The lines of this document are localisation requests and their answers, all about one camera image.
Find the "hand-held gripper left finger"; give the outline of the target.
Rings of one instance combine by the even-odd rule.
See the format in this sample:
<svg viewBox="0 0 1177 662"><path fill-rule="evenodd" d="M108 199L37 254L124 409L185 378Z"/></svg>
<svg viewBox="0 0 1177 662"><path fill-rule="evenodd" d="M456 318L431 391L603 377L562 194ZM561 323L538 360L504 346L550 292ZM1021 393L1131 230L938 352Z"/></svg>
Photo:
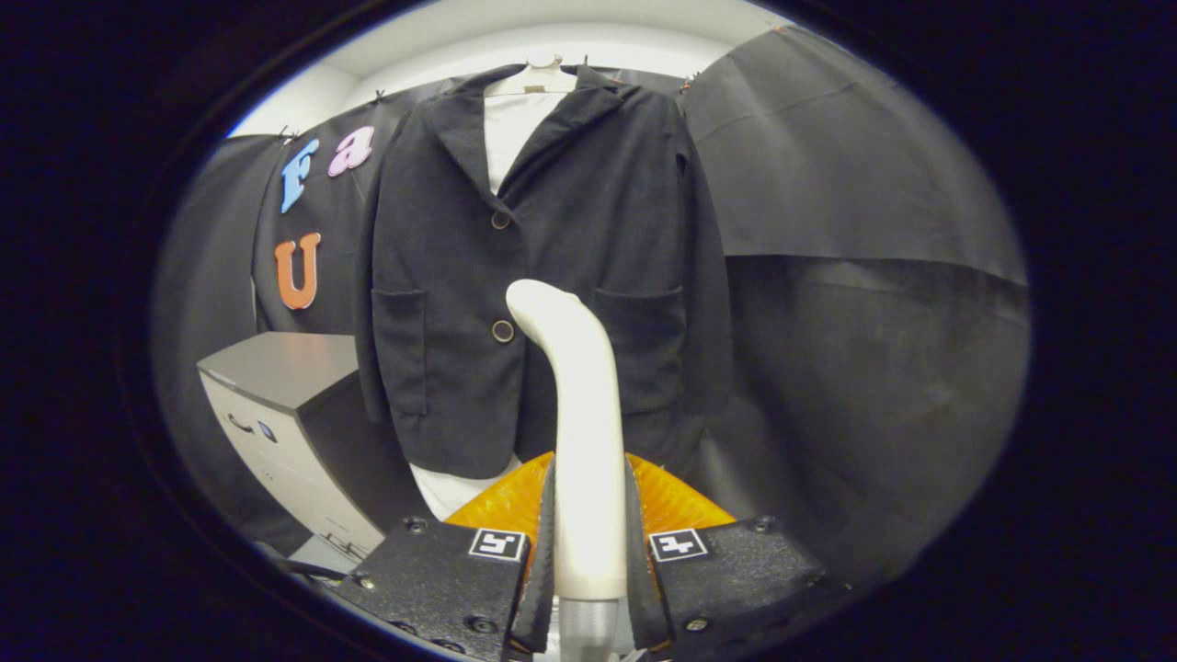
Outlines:
<svg viewBox="0 0 1177 662"><path fill-rule="evenodd" d="M337 598L479 661L547 649L554 602L554 456L508 474L448 519L407 517L337 583Z"/></svg>

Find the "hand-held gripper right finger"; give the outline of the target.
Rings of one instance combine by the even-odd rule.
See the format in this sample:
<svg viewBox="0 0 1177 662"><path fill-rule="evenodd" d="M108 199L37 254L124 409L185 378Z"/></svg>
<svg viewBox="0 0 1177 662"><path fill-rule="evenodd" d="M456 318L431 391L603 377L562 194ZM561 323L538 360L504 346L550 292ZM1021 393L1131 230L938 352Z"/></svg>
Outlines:
<svg viewBox="0 0 1177 662"><path fill-rule="evenodd" d="M627 455L632 642L653 661L737 661L814 622L842 581L780 519L736 519Z"/></svg>

